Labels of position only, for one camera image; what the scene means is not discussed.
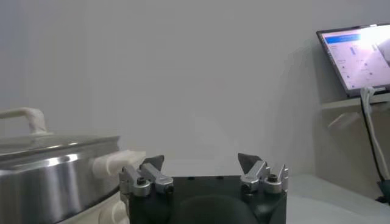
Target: pot lid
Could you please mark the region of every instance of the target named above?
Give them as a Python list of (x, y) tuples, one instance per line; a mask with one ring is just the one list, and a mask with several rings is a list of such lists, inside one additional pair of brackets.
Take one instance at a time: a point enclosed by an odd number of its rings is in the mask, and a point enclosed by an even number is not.
[(34, 108), (17, 108), (0, 112), (0, 119), (24, 116), (30, 127), (30, 135), (18, 138), (0, 139), (0, 161), (15, 159), (20, 156), (32, 155), (85, 144), (117, 141), (119, 137), (98, 137), (87, 135), (54, 135), (46, 131), (43, 113)]
[(88, 135), (43, 135), (0, 139), (0, 161), (20, 156), (44, 153), (48, 150), (80, 147), (86, 144), (117, 141), (118, 136), (98, 137)]

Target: metal gripper jaw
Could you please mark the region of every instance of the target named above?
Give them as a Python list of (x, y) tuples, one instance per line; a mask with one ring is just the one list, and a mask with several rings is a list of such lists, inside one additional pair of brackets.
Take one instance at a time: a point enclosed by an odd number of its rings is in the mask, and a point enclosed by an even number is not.
[(259, 190), (261, 184), (265, 192), (279, 194), (287, 192), (288, 168), (286, 165), (275, 166), (272, 170), (260, 157), (255, 155), (238, 154), (238, 161), (243, 169), (241, 190), (252, 193)]

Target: white table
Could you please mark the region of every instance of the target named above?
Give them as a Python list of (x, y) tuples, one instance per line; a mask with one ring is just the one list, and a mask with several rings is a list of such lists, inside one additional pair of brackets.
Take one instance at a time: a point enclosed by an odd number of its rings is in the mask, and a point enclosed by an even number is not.
[(311, 175), (289, 177), (287, 224), (389, 224), (390, 206)]

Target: white wall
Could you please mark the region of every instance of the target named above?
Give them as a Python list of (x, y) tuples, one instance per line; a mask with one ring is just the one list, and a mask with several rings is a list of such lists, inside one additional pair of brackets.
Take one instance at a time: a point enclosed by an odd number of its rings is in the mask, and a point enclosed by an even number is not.
[[(237, 152), (314, 173), (328, 134), (319, 105), (342, 92), (314, 32), (388, 21), (389, 7), (1, 1), (0, 109), (41, 108), (56, 133), (121, 135), (122, 148), (165, 154), (169, 175), (238, 174)], [(11, 136), (22, 121), (0, 124)]]

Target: white handle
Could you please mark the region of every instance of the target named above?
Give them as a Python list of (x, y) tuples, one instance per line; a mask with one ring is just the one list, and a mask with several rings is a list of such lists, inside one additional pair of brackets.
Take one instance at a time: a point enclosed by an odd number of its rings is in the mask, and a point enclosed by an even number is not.
[(118, 151), (96, 158), (92, 164), (93, 174), (98, 178), (118, 174), (122, 167), (134, 165), (146, 157), (146, 152)]
[(105, 208), (99, 215), (99, 224), (119, 224), (125, 220), (129, 223), (126, 206), (122, 201)]
[(7, 119), (11, 117), (25, 116), (29, 121), (30, 133), (32, 135), (46, 135), (46, 126), (44, 124), (44, 116), (39, 109), (21, 107), (12, 110), (0, 112), (0, 119)]

